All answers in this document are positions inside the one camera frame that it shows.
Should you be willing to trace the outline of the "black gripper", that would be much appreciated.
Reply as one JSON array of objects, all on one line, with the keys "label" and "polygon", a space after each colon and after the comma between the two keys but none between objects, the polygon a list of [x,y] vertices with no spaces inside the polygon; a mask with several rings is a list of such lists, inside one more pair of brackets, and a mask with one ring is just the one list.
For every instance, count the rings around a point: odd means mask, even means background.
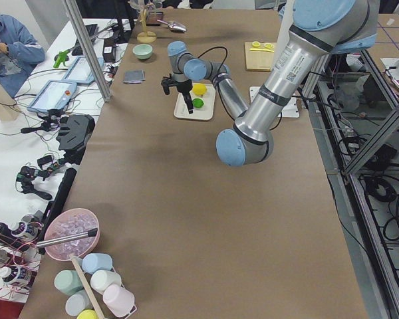
[{"label": "black gripper", "polygon": [[192,104],[192,97],[190,95],[190,92],[192,91],[192,88],[193,88],[192,81],[190,79],[187,79],[183,82],[177,82],[176,88],[177,88],[177,91],[179,93],[181,93],[184,98],[184,102],[188,109],[188,113],[192,114],[194,112],[194,107]]}]

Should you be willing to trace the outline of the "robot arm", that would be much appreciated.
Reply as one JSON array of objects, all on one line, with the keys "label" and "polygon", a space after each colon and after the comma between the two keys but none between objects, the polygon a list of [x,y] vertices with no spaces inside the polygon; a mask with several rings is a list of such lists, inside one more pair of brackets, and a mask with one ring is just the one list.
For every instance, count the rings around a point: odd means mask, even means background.
[{"label": "robot arm", "polygon": [[191,112],[192,83],[210,80],[234,118],[232,128],[217,136],[220,160],[229,166],[262,162],[273,151],[273,121],[317,59],[374,45],[379,7],[379,1],[295,1],[288,43],[250,104],[239,94],[224,63],[195,57],[182,41],[168,45],[172,71],[161,81],[163,91],[169,94],[170,88],[176,87]]}]

